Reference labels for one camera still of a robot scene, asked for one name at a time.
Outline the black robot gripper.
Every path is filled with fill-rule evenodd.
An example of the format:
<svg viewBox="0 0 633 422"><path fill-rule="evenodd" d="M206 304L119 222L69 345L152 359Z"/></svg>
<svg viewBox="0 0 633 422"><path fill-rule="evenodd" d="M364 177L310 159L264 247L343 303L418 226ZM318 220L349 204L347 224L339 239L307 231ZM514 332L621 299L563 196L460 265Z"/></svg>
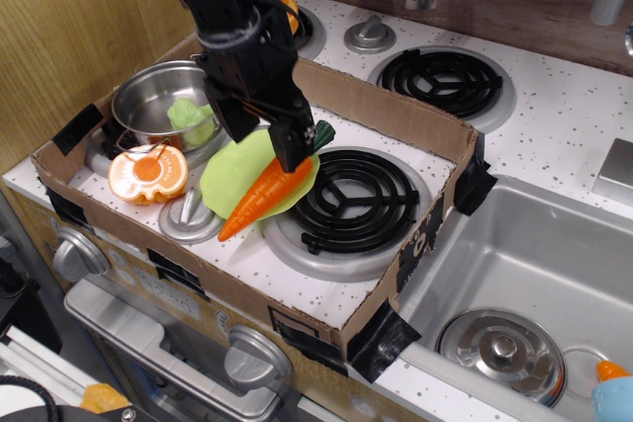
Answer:
<svg viewBox="0 0 633 422"><path fill-rule="evenodd" d="M314 153L316 126L308 100L295 84L299 59L291 36L230 39L199 36L196 63L206 73L205 93L235 142L264 120L282 170L294 172Z"/></svg>

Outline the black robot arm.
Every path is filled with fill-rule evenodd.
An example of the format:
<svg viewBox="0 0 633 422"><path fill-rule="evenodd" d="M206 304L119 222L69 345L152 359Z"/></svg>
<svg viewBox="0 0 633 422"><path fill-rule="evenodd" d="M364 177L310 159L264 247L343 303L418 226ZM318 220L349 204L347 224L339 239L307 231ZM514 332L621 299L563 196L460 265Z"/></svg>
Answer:
<svg viewBox="0 0 633 422"><path fill-rule="evenodd" d="M311 107L295 84L299 59L280 0L180 0L190 11L202 47L196 58L205 92L228 135L246 138L261 121L276 157L293 172L314 152Z"/></svg>

